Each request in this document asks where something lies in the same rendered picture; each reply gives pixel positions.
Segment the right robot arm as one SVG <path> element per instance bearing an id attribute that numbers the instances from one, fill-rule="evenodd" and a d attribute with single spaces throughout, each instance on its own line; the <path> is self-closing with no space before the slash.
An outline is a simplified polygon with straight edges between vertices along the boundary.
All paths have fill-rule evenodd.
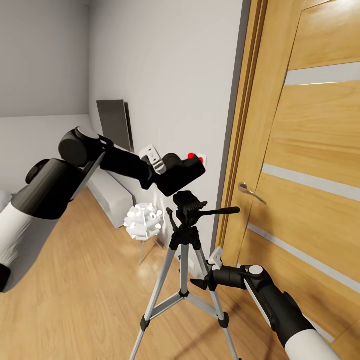
<path id="1" fill-rule="evenodd" d="M 289 360 L 342 360 L 302 314 L 294 298 L 282 293 L 261 265 L 224 266 L 219 246 L 207 261 L 211 266 L 203 279 L 190 281 L 204 291 L 218 285 L 249 290 L 271 329 L 277 333 Z"/>

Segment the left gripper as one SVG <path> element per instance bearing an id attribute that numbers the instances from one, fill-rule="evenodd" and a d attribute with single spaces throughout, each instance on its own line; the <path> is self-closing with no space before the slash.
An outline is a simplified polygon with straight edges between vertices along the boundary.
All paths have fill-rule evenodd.
<path id="1" fill-rule="evenodd" d="M 139 180 L 141 188 L 144 190 L 148 190 L 153 183 L 170 184 L 172 181 L 156 172 L 152 165 L 142 161 L 139 155 L 128 151 L 126 151 L 124 166 L 118 174 Z"/>

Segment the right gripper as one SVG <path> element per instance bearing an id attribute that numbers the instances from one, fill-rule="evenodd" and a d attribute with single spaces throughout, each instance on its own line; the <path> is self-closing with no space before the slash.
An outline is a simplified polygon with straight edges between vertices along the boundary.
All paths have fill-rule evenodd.
<path id="1" fill-rule="evenodd" d="M 209 289 L 209 291 L 215 292 L 218 285 L 223 286 L 232 286 L 230 281 L 230 271 L 232 266 L 222 266 L 221 269 L 212 270 L 210 267 L 208 275 L 203 279 L 190 279 L 190 281 L 203 289 L 204 291 Z"/>

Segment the camera tripod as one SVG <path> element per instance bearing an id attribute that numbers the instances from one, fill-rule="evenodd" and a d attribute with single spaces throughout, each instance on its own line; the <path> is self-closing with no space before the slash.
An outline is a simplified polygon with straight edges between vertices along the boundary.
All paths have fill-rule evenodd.
<path id="1" fill-rule="evenodd" d="M 240 212 L 240 208 L 236 206 L 236 207 L 222 208 L 220 210 L 200 211 L 201 209 L 203 209 L 203 207 L 205 207 L 208 204 L 208 201 L 201 202 L 194 194 L 192 194 L 191 190 L 177 191 L 177 193 L 173 194 L 173 201 L 177 204 L 178 210 L 176 211 L 176 216 L 180 220 L 181 226 L 178 227 L 176 225 L 175 221 L 173 220 L 173 210 L 168 207 L 166 211 L 169 214 L 169 219 L 173 226 L 174 233 L 171 236 L 172 240 L 169 245 L 169 250 L 167 252 L 165 261 L 163 263 L 161 272 L 159 274 L 148 308 L 146 310 L 145 315 L 142 317 L 140 323 L 141 330 L 139 332 L 130 360 L 135 360 L 143 336 L 145 334 L 146 329 L 149 327 L 150 322 L 159 315 L 161 315 L 162 313 L 166 312 L 174 305 L 181 302 L 182 300 L 187 300 L 191 302 L 195 306 L 199 307 L 203 311 L 207 312 L 211 316 L 218 319 L 220 326 L 224 329 L 234 360 L 242 360 L 242 358 L 238 358 L 228 328 L 229 314 L 226 311 L 223 311 L 217 291 L 216 290 L 209 291 L 214 303 L 213 306 L 188 290 L 189 244 L 193 245 L 193 249 L 196 252 L 204 277 L 206 277 L 210 272 L 210 266 L 205 258 L 202 249 L 199 230 L 197 229 L 197 226 L 195 226 L 198 220 L 202 216 L 208 216 L 208 215 L 236 214 Z M 174 294 L 173 296 L 169 297 L 167 300 L 165 300 L 158 306 L 156 306 L 164 282 L 171 267 L 172 261 L 175 257 L 175 253 L 180 244 L 181 244 L 181 255 L 179 256 L 180 291 Z"/>

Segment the digital camera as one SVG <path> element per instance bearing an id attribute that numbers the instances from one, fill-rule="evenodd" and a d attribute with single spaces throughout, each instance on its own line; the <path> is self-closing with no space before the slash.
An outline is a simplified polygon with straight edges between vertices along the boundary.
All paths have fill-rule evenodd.
<path id="1" fill-rule="evenodd" d="M 171 183 L 156 183 L 156 185 L 166 197 L 176 194 L 206 172 L 202 159 L 195 153 L 189 153 L 186 160 L 181 160 L 175 153 L 168 153 L 162 160 L 166 172 L 161 175 L 170 179 Z"/>

